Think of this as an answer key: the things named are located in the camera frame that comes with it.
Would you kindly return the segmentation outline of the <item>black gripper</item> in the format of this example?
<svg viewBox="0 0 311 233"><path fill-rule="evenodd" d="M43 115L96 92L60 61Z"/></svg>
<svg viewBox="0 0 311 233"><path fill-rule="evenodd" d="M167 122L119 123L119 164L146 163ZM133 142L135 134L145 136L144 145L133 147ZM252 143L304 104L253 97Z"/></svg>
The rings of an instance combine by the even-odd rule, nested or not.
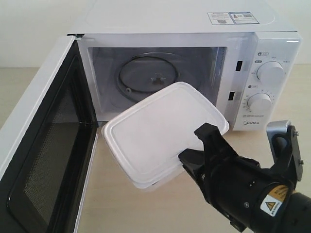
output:
<svg viewBox="0 0 311 233"><path fill-rule="evenodd" d="M178 155L184 170L199 186L205 201L238 232L275 233L285 200L273 198L274 188L289 186L252 159L238 156L217 126L204 123L194 131L204 151L185 149Z"/></svg>

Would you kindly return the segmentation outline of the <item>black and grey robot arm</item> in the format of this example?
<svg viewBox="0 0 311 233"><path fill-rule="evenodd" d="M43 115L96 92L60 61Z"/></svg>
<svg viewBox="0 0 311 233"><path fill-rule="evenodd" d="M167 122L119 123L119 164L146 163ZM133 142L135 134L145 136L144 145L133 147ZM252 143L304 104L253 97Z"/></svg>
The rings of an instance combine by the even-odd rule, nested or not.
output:
<svg viewBox="0 0 311 233"><path fill-rule="evenodd" d="M186 149L178 158L205 201L237 231L308 233L311 199L296 190L303 173L298 132L288 120L270 122L266 132L274 160L270 168L239 156L209 123L195 131L203 150Z"/></svg>

